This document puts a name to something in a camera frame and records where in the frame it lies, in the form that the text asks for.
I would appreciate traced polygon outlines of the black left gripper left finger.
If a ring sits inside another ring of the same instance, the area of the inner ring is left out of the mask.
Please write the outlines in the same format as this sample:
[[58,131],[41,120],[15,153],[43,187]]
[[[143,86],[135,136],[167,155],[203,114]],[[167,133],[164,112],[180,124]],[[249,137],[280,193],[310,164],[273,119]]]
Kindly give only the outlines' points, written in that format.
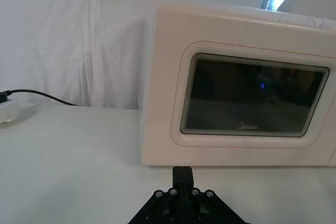
[[156,190],[129,223],[178,223],[184,208],[183,173],[183,167],[173,167],[172,187]]

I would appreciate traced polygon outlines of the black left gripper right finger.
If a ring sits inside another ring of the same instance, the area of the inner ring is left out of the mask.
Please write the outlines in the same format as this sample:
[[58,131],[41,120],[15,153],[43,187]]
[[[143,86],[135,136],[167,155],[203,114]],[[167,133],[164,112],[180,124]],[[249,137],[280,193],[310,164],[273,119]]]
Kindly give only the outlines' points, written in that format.
[[194,187],[193,172],[184,167],[183,221],[185,223],[245,223],[213,190]]

